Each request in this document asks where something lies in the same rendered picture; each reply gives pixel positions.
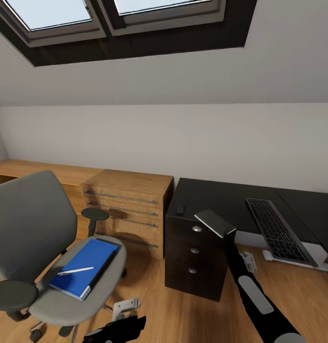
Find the pen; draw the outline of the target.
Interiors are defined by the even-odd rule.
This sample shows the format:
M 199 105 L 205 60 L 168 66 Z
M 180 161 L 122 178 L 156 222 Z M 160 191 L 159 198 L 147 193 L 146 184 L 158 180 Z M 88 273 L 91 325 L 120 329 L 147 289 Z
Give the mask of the pen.
M 72 272 L 81 272 L 81 271 L 86 271 L 86 270 L 92 270 L 94 269 L 93 267 L 91 268 L 83 268 L 83 269 L 78 269 L 78 270 L 73 270 L 73 271 L 68 271 L 68 272 L 59 272 L 57 275 L 65 275 L 65 274 L 69 274 L 69 273 L 72 273 Z

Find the swivel chair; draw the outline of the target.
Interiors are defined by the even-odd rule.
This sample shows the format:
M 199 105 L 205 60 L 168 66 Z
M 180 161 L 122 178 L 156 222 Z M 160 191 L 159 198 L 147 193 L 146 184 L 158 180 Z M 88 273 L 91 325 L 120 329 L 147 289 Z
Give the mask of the swivel chair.
M 42 335 L 37 328 L 45 323 L 61 326 L 61 337 L 69 336 L 74 328 L 74 343 L 80 323 L 101 308 L 113 313 L 105 303 L 127 274 L 127 250 L 117 238 L 94 236 L 96 221 L 110 217 L 106 210 L 88 207 L 81 215 L 90 220 L 88 237 L 67 251 L 76 239 L 77 214 L 56 175 L 42 170 L 0 184 L 0 311 L 17 322 L 31 315 L 40 320 L 29 329 L 33 343 Z M 81 301 L 49 283 L 91 239 L 119 250 Z M 35 283 L 60 254 L 62 257 Z

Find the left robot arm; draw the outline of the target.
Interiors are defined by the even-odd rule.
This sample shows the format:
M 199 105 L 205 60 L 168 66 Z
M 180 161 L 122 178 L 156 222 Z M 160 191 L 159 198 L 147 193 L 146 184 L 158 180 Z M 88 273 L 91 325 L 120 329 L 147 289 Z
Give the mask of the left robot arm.
M 126 317 L 124 313 L 140 307 L 141 301 L 138 298 L 115 303 L 112 322 L 88 333 L 83 338 L 84 343 L 126 343 L 137 339 L 145 327 L 146 316 L 138 319 L 137 315 Z

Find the keyboard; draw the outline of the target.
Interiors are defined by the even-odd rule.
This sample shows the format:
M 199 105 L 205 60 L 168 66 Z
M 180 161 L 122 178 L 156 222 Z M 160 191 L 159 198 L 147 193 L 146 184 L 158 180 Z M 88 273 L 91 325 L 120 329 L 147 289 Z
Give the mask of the keyboard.
M 313 257 L 271 201 L 246 198 L 275 259 L 318 267 Z

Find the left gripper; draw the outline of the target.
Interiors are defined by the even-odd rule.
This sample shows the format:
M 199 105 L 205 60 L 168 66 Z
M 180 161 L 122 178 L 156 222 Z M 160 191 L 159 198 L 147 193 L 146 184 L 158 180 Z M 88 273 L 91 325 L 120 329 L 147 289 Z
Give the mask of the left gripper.
M 106 324 L 106 327 L 115 326 L 120 331 L 121 343 L 126 343 L 139 337 L 141 330 L 145 327 L 145 323 L 146 316 L 138 319 L 138 316 L 136 315 L 108 323 Z

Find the notebook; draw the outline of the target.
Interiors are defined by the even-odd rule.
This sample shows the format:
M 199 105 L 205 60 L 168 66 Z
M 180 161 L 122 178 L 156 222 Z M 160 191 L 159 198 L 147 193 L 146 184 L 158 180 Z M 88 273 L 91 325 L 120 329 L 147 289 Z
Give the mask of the notebook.
M 236 230 L 235 226 L 213 213 L 210 209 L 199 212 L 195 217 L 221 238 L 224 237 L 224 234 L 228 235 L 232 231 Z

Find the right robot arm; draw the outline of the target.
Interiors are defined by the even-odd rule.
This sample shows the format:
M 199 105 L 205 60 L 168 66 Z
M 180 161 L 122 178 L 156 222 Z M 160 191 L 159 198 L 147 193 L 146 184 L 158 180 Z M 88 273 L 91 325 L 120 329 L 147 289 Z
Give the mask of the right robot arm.
M 264 343 L 307 343 L 273 302 L 264 295 L 253 273 L 257 271 L 252 254 L 240 254 L 237 246 L 224 234 L 226 260 L 242 303 Z

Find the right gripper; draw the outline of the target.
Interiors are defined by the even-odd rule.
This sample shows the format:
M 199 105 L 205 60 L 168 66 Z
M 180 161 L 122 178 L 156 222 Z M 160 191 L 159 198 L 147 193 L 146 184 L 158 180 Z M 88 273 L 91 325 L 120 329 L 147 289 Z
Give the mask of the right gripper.
M 231 239 L 227 236 L 227 234 L 224 234 L 224 240 L 226 246 L 224 246 L 225 254 L 226 254 L 226 260 L 228 263 L 228 266 L 230 270 L 232 269 L 233 265 L 235 264 L 241 264 L 245 266 L 245 263 L 243 262 L 243 259 L 241 258 L 237 246 L 233 244 Z M 246 266 L 245 266 L 246 267 Z

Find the mouse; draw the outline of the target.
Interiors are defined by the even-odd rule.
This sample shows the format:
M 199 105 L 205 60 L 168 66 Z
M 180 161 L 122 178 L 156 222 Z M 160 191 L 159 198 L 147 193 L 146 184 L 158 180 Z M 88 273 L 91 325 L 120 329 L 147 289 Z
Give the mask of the mouse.
M 184 211 L 185 211 L 184 205 L 181 205 L 181 204 L 177 205 L 175 211 L 176 211 L 177 213 L 183 214 Z

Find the folder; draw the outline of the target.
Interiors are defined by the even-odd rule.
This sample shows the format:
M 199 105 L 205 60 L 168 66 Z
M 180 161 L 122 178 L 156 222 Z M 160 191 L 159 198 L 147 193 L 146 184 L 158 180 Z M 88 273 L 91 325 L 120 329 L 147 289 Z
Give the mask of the folder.
M 83 301 L 118 250 L 119 247 L 115 245 L 91 239 L 60 273 L 90 267 L 94 269 L 56 275 L 50 281 L 50 286 Z

